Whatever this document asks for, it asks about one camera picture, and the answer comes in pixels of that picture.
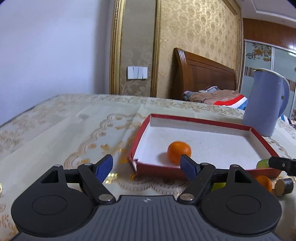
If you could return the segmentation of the green round tomato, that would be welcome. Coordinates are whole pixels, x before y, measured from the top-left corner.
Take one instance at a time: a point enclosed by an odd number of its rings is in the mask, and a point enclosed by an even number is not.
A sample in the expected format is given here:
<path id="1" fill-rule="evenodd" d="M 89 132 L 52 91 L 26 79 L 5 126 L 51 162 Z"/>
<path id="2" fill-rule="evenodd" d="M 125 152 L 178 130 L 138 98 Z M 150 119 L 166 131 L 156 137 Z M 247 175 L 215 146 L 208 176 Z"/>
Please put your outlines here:
<path id="1" fill-rule="evenodd" d="M 226 186 L 226 183 L 225 182 L 222 182 L 222 183 L 214 183 L 213 184 L 213 187 L 212 187 L 212 191 L 222 189 L 225 186 Z"/>

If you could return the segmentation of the dark sugarcane piece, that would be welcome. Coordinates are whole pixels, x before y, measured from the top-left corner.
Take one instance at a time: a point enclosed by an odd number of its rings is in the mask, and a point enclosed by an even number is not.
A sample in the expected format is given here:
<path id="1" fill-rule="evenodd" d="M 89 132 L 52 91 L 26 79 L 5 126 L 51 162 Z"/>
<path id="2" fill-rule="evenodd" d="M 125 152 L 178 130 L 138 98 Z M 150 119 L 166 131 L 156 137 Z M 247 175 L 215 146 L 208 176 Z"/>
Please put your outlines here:
<path id="1" fill-rule="evenodd" d="M 274 186 L 274 193 L 277 197 L 290 194 L 293 191 L 294 182 L 291 178 L 279 179 Z"/>

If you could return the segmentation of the green cucumber chunk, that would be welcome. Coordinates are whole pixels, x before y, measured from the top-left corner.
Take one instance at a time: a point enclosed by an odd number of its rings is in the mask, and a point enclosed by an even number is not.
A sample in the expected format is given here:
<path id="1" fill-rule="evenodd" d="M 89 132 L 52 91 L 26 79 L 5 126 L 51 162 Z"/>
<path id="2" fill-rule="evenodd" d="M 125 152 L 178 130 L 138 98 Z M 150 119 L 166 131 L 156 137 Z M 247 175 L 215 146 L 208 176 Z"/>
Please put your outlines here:
<path id="1" fill-rule="evenodd" d="M 256 165 L 256 169 L 267 169 L 267 168 L 269 168 L 269 159 L 260 160 Z"/>

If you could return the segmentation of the orange mandarin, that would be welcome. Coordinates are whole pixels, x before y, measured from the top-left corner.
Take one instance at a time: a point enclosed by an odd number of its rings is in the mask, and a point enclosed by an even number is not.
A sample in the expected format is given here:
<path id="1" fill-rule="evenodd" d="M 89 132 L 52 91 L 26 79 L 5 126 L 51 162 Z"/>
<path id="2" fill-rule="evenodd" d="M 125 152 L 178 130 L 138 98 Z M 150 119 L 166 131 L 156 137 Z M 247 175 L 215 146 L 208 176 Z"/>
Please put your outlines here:
<path id="1" fill-rule="evenodd" d="M 171 163 L 173 163 L 175 165 L 179 165 L 180 164 L 180 158 L 181 158 L 182 155 L 187 155 L 188 157 L 191 157 L 192 149 L 185 142 L 175 141 L 175 142 L 172 142 L 168 146 L 166 154 L 168 156 L 168 160 Z"/>
<path id="2" fill-rule="evenodd" d="M 259 182 L 268 192 L 272 192 L 272 182 L 268 177 L 264 175 L 259 175 L 255 177 L 255 180 Z"/>

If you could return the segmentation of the red cardboard tray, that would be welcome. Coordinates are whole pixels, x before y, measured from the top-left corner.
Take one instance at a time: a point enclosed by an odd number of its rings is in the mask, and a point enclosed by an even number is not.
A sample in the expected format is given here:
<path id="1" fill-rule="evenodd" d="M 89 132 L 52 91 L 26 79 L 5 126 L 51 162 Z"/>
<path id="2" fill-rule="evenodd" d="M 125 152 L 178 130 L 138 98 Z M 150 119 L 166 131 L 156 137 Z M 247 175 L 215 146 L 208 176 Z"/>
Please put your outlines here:
<path id="1" fill-rule="evenodd" d="M 199 118 L 150 114 L 135 136 L 128 159 L 138 175 L 186 179 L 178 165 L 167 157 L 168 146 L 181 141 L 192 150 L 196 163 L 217 169 L 238 164 L 252 176 L 276 178 L 281 171 L 257 169 L 260 160 L 277 156 L 276 151 L 252 127 Z"/>

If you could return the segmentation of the lavender electric kettle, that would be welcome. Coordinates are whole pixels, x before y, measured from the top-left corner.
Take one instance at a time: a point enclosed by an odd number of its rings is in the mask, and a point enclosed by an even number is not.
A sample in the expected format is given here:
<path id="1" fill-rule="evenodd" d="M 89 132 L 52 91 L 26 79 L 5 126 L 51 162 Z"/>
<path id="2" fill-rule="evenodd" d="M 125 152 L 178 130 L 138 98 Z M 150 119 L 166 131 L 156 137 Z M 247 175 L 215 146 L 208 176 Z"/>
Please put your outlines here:
<path id="1" fill-rule="evenodd" d="M 290 84 L 282 75 L 264 68 L 255 69 L 253 77 L 242 123 L 255 128 L 262 136 L 270 137 L 287 108 Z"/>

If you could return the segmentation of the striped bedding pile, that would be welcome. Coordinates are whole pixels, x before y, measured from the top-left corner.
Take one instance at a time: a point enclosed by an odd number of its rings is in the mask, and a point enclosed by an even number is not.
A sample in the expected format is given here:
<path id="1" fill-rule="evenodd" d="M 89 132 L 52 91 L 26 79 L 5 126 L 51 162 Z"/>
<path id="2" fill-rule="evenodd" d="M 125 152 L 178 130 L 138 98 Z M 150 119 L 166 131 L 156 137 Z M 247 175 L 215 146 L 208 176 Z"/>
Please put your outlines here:
<path id="1" fill-rule="evenodd" d="M 248 99 L 236 90 L 222 90 L 217 86 L 212 86 L 206 90 L 199 90 L 198 92 L 185 91 L 183 99 L 190 102 L 226 106 L 242 110 L 245 110 L 248 103 Z"/>

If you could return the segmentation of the wooden bed headboard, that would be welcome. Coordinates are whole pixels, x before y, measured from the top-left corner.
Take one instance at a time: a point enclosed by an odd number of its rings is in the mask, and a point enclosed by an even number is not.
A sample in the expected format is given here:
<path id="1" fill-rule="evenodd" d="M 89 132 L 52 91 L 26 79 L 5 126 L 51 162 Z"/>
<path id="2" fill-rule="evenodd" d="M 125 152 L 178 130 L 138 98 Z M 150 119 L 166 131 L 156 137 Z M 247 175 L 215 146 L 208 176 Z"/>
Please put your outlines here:
<path id="1" fill-rule="evenodd" d="M 227 66 L 180 48 L 174 49 L 174 59 L 178 66 L 171 85 L 171 99 L 182 100 L 185 91 L 196 92 L 212 86 L 237 89 L 235 71 Z"/>

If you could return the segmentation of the floral sliding wardrobe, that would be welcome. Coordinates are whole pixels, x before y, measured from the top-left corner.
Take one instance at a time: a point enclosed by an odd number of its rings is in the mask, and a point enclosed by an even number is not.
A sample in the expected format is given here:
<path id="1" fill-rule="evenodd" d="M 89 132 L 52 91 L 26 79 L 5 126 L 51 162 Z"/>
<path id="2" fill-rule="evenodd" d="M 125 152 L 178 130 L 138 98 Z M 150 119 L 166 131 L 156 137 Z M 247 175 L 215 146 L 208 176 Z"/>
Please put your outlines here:
<path id="1" fill-rule="evenodd" d="M 295 121 L 295 28 L 268 21 L 243 19 L 244 64 L 240 92 L 250 95 L 253 70 L 265 68 L 284 76 L 290 97 L 284 115 Z"/>

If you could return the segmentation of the white wall switch panel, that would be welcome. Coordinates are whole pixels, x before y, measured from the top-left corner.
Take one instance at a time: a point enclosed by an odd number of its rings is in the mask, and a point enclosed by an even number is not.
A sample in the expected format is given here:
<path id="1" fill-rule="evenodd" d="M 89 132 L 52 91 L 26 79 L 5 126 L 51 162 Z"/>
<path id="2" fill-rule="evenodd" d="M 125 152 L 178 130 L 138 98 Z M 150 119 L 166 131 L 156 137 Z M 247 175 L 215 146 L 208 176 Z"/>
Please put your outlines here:
<path id="1" fill-rule="evenodd" d="M 148 67 L 143 66 L 128 66 L 128 80 L 146 80 L 148 78 Z"/>

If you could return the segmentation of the gold ornate wall frame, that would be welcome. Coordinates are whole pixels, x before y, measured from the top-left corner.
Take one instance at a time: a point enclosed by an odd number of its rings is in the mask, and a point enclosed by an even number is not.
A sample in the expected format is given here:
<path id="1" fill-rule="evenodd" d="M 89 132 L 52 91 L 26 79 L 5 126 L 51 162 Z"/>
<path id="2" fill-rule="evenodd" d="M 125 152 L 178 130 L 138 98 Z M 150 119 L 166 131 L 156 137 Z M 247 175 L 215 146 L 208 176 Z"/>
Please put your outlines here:
<path id="1" fill-rule="evenodd" d="M 115 1 L 110 41 L 110 94 L 157 95 L 161 1 Z M 128 80 L 128 66 L 148 67 L 146 80 Z"/>

